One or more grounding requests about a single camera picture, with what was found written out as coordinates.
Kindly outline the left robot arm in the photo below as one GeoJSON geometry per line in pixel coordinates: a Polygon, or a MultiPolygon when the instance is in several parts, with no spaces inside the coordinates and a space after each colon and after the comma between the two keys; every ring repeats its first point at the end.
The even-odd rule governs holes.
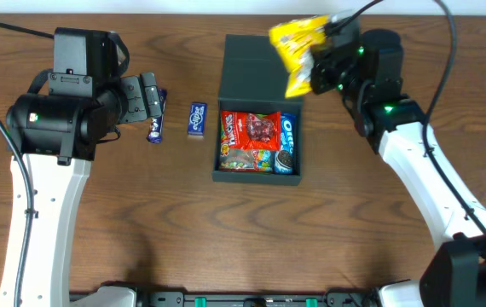
{"type": "Polygon", "coordinates": [[[0,306],[68,306],[78,206],[95,148],[119,125],[157,118],[156,76],[101,80],[45,70],[9,109],[13,206],[0,306]]]}

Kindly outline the blue Eclipse mint box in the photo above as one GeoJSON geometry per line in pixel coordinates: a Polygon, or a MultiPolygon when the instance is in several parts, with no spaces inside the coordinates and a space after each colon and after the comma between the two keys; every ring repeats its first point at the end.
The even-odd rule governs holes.
{"type": "Polygon", "coordinates": [[[202,102],[193,102],[188,118],[188,134],[190,136],[203,136],[205,134],[205,122],[207,105],[202,102]]]}

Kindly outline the dark green box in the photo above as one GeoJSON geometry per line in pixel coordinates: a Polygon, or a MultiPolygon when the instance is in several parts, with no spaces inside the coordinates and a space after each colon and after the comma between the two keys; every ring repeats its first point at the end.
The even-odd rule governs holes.
{"type": "Polygon", "coordinates": [[[291,175],[260,172],[222,171],[220,169],[221,130],[217,144],[212,180],[215,182],[255,183],[297,186],[302,178],[302,97],[286,98],[288,72],[266,36],[228,34],[225,40],[223,69],[218,91],[218,110],[270,114],[276,111],[296,117],[292,129],[294,167],[291,175]]]}

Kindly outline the Dairy Milk chocolate bar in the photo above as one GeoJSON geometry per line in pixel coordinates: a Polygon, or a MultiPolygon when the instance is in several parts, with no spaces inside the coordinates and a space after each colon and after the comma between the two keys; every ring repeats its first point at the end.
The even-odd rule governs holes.
{"type": "Polygon", "coordinates": [[[160,143],[162,140],[163,123],[165,116],[165,103],[167,99],[167,90],[158,89],[159,94],[159,106],[161,107],[162,114],[159,117],[154,117],[151,120],[147,140],[151,143],[160,143]]]}

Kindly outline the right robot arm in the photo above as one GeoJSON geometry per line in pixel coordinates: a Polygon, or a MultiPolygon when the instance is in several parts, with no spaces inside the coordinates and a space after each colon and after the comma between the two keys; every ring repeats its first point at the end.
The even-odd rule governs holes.
{"type": "Polygon", "coordinates": [[[410,193],[436,248],[420,279],[380,287],[379,305],[486,306],[486,209],[448,162],[420,106],[401,92],[400,37],[329,30],[310,52],[312,90],[340,93],[359,135],[410,193]]]}

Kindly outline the blue Oreo cookie pack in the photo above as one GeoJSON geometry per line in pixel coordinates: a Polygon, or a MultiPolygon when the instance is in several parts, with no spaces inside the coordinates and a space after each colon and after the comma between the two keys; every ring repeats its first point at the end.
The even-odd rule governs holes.
{"type": "Polygon", "coordinates": [[[281,114],[281,145],[275,153],[274,173],[291,175],[294,167],[296,117],[290,113],[281,114]]]}

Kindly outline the red snack bag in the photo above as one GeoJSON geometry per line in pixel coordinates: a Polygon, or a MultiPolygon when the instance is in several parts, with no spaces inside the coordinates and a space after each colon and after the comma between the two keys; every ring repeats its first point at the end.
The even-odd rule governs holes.
{"type": "Polygon", "coordinates": [[[239,150],[277,151],[281,147],[281,113],[269,115],[221,111],[228,146],[239,150]]]}

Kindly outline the yellow snack bag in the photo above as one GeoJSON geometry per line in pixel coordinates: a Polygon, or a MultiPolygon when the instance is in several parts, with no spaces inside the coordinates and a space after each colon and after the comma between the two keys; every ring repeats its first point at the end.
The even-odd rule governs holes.
{"type": "Polygon", "coordinates": [[[269,41],[289,73],[285,98],[303,96],[311,91],[311,70],[314,66],[310,47],[326,41],[324,26],[328,14],[291,20],[269,29],[269,41]]]}

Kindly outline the Haribo gummy candy bag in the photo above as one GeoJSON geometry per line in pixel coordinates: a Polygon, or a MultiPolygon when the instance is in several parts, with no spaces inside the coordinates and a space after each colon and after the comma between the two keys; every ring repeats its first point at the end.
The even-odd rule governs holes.
{"type": "Polygon", "coordinates": [[[221,171],[272,172],[273,154],[268,150],[240,150],[223,146],[219,156],[221,171]]]}

